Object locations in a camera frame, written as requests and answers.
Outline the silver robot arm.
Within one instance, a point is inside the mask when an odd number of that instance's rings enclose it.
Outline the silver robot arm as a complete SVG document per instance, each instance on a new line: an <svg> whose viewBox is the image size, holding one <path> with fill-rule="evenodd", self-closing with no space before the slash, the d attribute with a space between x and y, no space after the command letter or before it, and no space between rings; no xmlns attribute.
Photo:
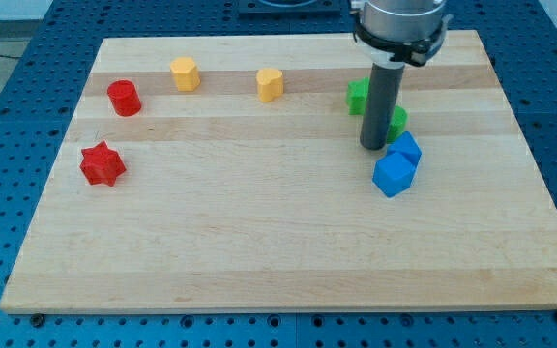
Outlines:
<svg viewBox="0 0 557 348"><path fill-rule="evenodd" d="M385 69L422 67L442 48L453 16L446 0L352 1L356 46Z"/></svg>

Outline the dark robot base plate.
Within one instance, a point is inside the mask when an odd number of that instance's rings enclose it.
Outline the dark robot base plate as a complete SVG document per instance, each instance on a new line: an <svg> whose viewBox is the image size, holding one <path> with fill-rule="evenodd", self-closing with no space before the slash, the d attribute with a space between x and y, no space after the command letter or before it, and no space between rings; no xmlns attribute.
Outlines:
<svg viewBox="0 0 557 348"><path fill-rule="evenodd" d="M263 15L337 15L340 0L239 0L239 17Z"/></svg>

